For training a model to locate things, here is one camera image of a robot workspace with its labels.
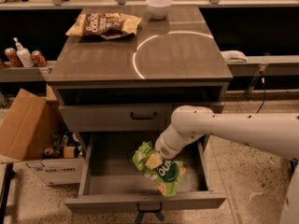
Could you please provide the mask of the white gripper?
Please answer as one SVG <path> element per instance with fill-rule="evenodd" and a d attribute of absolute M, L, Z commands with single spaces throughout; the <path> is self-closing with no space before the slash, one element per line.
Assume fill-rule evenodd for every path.
<path fill-rule="evenodd" d="M 193 129 L 184 129 L 170 124 L 157 138 L 154 149 L 145 165 L 149 169 L 155 169 L 162 165 L 164 159 L 171 160 L 187 145 L 197 141 L 203 136 Z"/>

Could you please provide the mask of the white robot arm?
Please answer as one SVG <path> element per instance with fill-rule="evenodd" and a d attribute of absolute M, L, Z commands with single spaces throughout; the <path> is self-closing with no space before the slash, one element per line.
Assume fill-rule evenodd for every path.
<path fill-rule="evenodd" d="M 207 107 L 184 105 L 160 134 L 147 166 L 154 169 L 204 135 L 253 147 L 296 164 L 279 224 L 299 224 L 299 119 L 293 113 L 215 114 Z"/>

